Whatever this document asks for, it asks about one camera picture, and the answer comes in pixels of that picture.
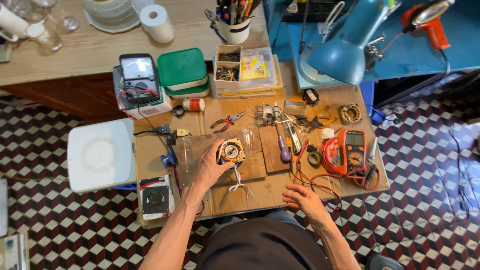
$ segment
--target white wire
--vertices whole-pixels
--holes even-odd
[[[342,9],[343,9],[344,6],[345,6],[345,2],[343,2],[343,1],[338,2],[336,4],[336,6],[332,9],[330,14],[328,15],[327,20],[325,20],[325,23],[322,27],[322,37],[323,37],[322,43],[325,42],[325,39],[327,38],[328,32],[330,31],[330,26],[332,26],[332,23],[335,21],[335,19],[338,17],[338,15],[340,15],[340,12],[342,12]]]
[[[231,186],[231,187],[228,189],[228,191],[229,191],[229,192],[234,192],[235,190],[237,190],[237,188],[238,188],[239,186],[241,186],[241,187],[245,188],[246,191],[247,191],[247,199],[248,199],[249,196],[250,196],[251,198],[253,198],[253,192],[248,188],[248,186],[245,185],[245,184],[240,183],[240,173],[237,171],[237,165],[236,165],[236,164],[235,164],[235,167],[233,167],[233,171],[234,171],[234,173],[235,173],[235,177],[237,178],[237,184],[234,185],[234,186]]]

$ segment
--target green plastic container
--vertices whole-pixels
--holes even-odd
[[[201,98],[208,95],[210,89],[208,88],[208,82],[206,82],[204,85],[201,86],[195,86],[175,91],[165,87],[165,92],[174,99]]]
[[[204,85],[207,68],[199,48],[164,53],[157,58],[158,78],[171,91]]]

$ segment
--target purple screwdriver handle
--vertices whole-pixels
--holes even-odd
[[[282,139],[282,137],[278,138],[278,145],[280,146],[280,158],[283,162],[289,162],[290,159],[292,159],[292,156],[290,155],[290,152],[288,151],[285,141]]]

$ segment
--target jeans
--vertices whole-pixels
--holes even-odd
[[[299,226],[300,228],[303,229],[303,227],[296,221],[292,216],[290,216],[287,211],[285,211],[283,208],[274,208],[274,209],[267,209],[267,210],[261,210],[257,212],[252,212],[252,213],[247,213],[245,214],[246,216],[250,216],[249,218],[266,218],[271,221],[280,221],[284,223],[288,223],[294,226]],[[237,222],[242,221],[241,219],[235,217],[235,216],[227,216],[222,220],[222,224],[220,224],[212,233],[214,235],[218,230],[222,229],[225,226],[228,226],[230,224],[234,224]]]

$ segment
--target hand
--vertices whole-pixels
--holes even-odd
[[[200,162],[198,163],[197,174],[193,178],[195,184],[199,184],[202,189],[206,192],[211,188],[218,178],[228,169],[231,169],[235,166],[233,162],[227,162],[223,165],[218,165],[216,162],[216,153],[218,148],[223,144],[224,139],[216,140],[210,148],[207,148],[205,152],[200,157]]]
[[[298,184],[288,184],[285,187],[289,190],[283,192],[282,195],[283,201],[288,206],[302,210],[313,221],[331,219],[318,194]]]

